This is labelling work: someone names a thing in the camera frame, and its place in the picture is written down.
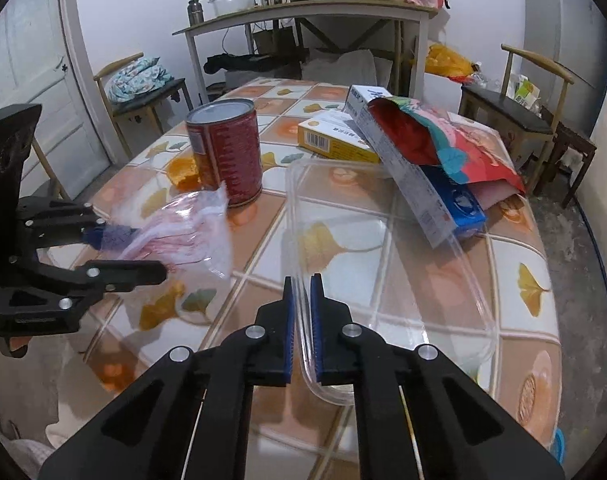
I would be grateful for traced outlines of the clear pink plastic bag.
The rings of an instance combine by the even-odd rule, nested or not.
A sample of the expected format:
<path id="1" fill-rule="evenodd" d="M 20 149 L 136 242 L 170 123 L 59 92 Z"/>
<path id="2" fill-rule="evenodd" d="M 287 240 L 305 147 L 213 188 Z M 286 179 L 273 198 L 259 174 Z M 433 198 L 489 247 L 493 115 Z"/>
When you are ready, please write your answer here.
<path id="1" fill-rule="evenodd" d="M 120 260 L 158 260 L 170 272 L 186 268 L 227 280 L 233 266 L 227 206 L 224 185 L 181 194 L 130 234 L 124 226 L 107 229 L 102 248 Z"/>

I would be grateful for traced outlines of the orange peel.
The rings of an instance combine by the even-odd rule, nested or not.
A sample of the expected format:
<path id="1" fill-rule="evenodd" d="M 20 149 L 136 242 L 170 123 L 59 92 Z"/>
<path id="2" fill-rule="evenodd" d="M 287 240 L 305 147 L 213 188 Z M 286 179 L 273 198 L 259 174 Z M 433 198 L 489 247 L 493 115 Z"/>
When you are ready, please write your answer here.
<path id="1" fill-rule="evenodd" d="M 192 155 L 171 160 L 166 166 L 166 175 L 179 193 L 194 192 L 201 188 L 198 168 Z"/>

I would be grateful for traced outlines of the red tin can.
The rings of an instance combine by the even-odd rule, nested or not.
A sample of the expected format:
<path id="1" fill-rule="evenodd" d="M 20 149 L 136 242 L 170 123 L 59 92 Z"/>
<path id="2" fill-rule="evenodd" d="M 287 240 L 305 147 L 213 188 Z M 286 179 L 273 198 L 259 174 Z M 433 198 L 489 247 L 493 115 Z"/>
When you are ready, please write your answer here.
<path id="1" fill-rule="evenodd" d="M 228 206 L 242 207 L 262 190 L 258 118 L 248 99 L 201 105 L 186 117 L 200 186 L 226 187 Z"/>

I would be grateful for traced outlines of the clear plastic tray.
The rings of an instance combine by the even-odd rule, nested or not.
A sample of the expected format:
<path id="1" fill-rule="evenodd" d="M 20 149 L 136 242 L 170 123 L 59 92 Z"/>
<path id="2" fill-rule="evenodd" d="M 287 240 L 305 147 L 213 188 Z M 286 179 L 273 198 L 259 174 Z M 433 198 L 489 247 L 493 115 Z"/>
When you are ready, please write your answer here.
<path id="1" fill-rule="evenodd" d="M 310 285 L 346 304 L 354 322 L 389 344 L 434 344 L 475 376 L 497 346 L 497 323 L 461 244 L 433 248 L 383 167 L 300 159 L 287 169 L 289 274 L 303 374 L 320 399 L 349 405 L 349 386 L 317 381 Z"/>

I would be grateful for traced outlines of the white blue long box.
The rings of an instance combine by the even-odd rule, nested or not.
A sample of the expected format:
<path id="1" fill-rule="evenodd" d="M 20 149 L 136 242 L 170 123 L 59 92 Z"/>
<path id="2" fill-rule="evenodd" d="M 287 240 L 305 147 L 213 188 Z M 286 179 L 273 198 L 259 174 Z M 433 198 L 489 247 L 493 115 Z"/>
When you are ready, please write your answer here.
<path id="1" fill-rule="evenodd" d="M 385 88 L 352 84 L 346 111 L 389 172 L 433 248 L 455 242 L 455 223 L 421 167 L 407 158 L 410 116 Z"/>

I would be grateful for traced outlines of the red colourful snack bag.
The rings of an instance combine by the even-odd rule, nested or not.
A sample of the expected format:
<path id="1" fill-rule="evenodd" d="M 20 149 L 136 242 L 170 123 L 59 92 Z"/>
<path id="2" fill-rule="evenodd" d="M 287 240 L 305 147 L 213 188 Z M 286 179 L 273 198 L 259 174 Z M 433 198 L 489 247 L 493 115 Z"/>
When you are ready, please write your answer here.
<path id="1" fill-rule="evenodd" d="M 494 129 L 413 99 L 377 98 L 367 110 L 405 160 L 443 170 L 451 181 L 466 185 L 482 209 L 526 194 Z"/>

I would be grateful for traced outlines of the yellow white medicine box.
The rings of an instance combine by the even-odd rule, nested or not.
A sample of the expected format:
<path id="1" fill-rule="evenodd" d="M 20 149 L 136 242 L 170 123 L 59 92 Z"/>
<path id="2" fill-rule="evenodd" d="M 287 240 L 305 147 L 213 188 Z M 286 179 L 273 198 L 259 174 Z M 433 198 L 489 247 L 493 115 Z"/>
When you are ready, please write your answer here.
<path id="1" fill-rule="evenodd" d="M 338 110 L 324 110 L 300 122 L 298 145 L 329 159 L 379 162 L 378 155 L 362 138 L 352 117 Z"/>

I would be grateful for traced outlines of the blue plastic bag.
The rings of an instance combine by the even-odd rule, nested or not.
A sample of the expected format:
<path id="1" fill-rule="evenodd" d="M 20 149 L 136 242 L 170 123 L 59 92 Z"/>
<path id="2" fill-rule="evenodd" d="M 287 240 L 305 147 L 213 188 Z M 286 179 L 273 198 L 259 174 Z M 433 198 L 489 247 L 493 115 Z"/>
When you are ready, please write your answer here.
<path id="1" fill-rule="evenodd" d="M 441 167 L 422 166 L 423 173 L 454 222 L 453 234 L 463 240 L 482 230 L 487 216 L 466 184 L 458 184 Z"/>

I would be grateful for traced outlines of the blue mesh trash basket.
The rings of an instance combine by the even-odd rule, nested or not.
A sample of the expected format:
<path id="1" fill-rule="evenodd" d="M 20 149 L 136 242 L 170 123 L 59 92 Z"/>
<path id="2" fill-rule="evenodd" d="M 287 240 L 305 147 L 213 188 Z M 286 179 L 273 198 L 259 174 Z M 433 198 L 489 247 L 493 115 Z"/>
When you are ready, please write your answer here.
<path id="1" fill-rule="evenodd" d="M 561 465 L 564 463 L 566 456 L 566 441 L 561 428 L 556 428 L 552 444 L 550 446 L 550 453 L 555 457 Z"/>

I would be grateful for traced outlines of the patterned table cover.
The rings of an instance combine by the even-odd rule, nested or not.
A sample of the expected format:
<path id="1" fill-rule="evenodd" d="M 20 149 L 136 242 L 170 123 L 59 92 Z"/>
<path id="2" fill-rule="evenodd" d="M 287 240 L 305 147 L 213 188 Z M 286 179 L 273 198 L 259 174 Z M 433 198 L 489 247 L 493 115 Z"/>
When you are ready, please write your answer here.
<path id="1" fill-rule="evenodd" d="M 107 297 L 73 336 L 59 383 L 61 446 L 172 347 L 201 350 L 248 325 L 285 278 L 321 274 L 329 297 L 388 341 L 432 342 L 541 444 L 561 402 L 561 342 L 545 250 L 520 195 L 489 209 L 458 252 L 430 247 L 396 183 L 357 165 L 320 162 L 297 143 L 299 125 L 343 107 L 346 89 L 258 79 L 237 90 L 256 104 L 263 190 L 228 215 L 233 271 L 222 292 L 173 285 L 131 304 Z"/>

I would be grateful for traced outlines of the dark metal water bottle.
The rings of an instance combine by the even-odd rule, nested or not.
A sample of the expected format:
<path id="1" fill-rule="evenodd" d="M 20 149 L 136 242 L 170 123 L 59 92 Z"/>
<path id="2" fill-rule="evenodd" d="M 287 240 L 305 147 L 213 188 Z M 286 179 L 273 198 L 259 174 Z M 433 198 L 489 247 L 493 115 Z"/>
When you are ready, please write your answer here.
<path id="1" fill-rule="evenodd" d="M 204 23 L 204 8 L 201 0 L 189 0 L 187 3 L 187 15 L 190 26 Z"/>

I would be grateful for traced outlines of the clear glass bowl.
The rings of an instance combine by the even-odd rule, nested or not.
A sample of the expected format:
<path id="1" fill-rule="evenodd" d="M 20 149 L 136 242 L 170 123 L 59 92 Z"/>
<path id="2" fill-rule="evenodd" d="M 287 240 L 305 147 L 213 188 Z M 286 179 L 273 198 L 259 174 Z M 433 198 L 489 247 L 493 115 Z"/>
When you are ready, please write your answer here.
<path id="1" fill-rule="evenodd" d="M 256 6 L 256 0 L 209 0 L 209 3 L 218 18 L 223 15 L 246 11 Z"/>

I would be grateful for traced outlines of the yellow plastic bag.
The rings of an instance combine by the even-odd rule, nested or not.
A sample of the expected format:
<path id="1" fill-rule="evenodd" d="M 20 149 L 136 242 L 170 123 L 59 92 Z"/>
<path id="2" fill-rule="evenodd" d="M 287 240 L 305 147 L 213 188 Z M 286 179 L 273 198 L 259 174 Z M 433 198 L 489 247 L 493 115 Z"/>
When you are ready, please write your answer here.
<path id="1" fill-rule="evenodd" d="M 468 81 L 479 66 L 444 44 L 430 44 L 426 56 L 425 72 L 455 82 Z"/>

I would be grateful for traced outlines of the long grey side table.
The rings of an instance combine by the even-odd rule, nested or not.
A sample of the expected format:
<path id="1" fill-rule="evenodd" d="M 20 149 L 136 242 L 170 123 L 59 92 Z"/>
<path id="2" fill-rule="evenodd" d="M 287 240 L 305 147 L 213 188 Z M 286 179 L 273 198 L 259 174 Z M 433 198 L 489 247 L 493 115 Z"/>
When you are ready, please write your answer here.
<path id="1" fill-rule="evenodd" d="M 429 21 L 438 14 L 438 11 L 425 6 L 405 3 L 398 0 L 307 0 L 276 4 L 275 6 L 254 6 L 251 9 L 224 14 L 219 18 L 212 18 L 197 25 L 188 26 L 176 32 L 177 36 L 185 38 L 188 47 L 192 69 L 194 70 L 198 96 L 209 101 L 207 84 L 204 82 L 204 71 L 199 59 L 196 38 L 241 26 L 245 29 L 247 47 L 252 47 L 251 26 L 259 22 L 279 22 L 282 20 L 294 21 L 294 32 L 301 39 L 301 29 L 306 28 L 312 35 L 322 41 L 324 46 L 339 52 L 340 47 L 325 35 L 311 18 L 330 16 L 331 18 L 373 18 L 375 23 L 358 36 L 349 48 L 351 50 L 361 46 L 364 41 L 381 30 L 387 23 L 396 25 L 398 35 L 395 40 L 392 60 L 395 67 L 400 68 L 404 58 L 412 61 L 407 95 L 413 99 L 424 97 L 425 67 L 428 52 Z"/>

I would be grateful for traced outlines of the grey refrigerator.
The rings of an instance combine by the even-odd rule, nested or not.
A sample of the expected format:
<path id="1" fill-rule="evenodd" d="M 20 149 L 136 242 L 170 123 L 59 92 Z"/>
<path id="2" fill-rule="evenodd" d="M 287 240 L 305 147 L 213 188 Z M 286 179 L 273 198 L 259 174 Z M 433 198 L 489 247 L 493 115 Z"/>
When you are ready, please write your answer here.
<path id="1" fill-rule="evenodd" d="M 593 0 L 525 0 L 524 48 L 573 73 L 561 122 L 591 136 L 607 90 L 607 21 Z"/>

